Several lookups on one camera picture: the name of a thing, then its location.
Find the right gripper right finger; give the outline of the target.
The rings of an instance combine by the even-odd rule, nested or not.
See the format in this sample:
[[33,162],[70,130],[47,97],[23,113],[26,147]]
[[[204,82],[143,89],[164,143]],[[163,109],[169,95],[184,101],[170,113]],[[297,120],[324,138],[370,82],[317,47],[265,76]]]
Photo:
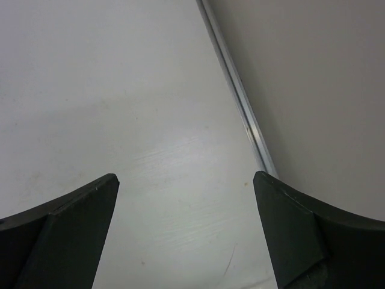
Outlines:
[[384,222],[331,206],[255,173],[278,288],[384,288]]

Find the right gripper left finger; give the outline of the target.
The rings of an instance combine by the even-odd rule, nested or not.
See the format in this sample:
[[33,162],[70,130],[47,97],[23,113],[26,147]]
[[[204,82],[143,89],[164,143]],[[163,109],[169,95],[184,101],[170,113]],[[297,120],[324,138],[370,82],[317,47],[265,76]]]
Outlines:
[[1,288],[91,288],[118,190],[109,173],[1,219]]

